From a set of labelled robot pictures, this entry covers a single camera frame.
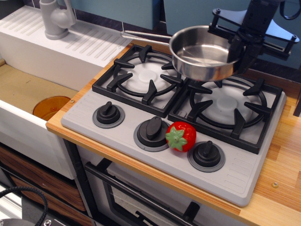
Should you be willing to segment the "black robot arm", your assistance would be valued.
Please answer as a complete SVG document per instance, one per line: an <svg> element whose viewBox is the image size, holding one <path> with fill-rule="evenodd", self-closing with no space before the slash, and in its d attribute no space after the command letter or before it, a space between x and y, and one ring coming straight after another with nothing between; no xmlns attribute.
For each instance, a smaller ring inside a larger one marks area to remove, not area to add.
<svg viewBox="0 0 301 226"><path fill-rule="evenodd" d="M263 54L288 59L299 38L274 22L276 12L285 20L294 20L301 14L298 10L291 16L285 15L283 0L252 0L244 11L213 10L208 31L228 40L227 62L234 65L234 73L245 73Z"/></svg>

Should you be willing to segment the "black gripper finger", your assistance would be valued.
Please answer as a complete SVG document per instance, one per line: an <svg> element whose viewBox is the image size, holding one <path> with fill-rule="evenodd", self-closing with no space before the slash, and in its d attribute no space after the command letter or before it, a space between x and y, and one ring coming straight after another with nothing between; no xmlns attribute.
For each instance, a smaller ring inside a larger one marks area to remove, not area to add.
<svg viewBox="0 0 301 226"><path fill-rule="evenodd" d="M261 53L261 44L253 43L244 45L243 43L231 45L231 59L238 60L234 64L234 74L244 74L256 61Z"/></svg>

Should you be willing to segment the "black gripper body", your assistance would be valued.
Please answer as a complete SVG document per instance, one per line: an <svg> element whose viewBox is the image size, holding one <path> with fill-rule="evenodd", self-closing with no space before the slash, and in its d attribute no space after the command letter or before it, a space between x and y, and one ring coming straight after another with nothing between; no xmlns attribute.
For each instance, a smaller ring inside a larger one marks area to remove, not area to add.
<svg viewBox="0 0 301 226"><path fill-rule="evenodd" d="M290 56L291 49L300 39L277 25L271 8L248 8L243 11L213 9L213 20L209 32L225 38L230 44L228 61L231 59L231 45L260 43L261 54L268 54L283 60Z"/></svg>

